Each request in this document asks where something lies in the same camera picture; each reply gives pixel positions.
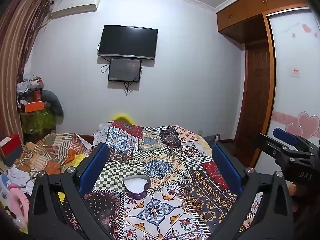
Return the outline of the person's right hand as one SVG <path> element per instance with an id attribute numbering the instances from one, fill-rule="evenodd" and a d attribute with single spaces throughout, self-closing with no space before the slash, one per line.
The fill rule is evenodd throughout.
<path id="1" fill-rule="evenodd" d="M 289 186 L 288 191 L 292 199 L 292 212 L 297 212 L 301 202 L 300 199 L 305 191 L 305 187 L 303 185 L 292 183 Z"/>

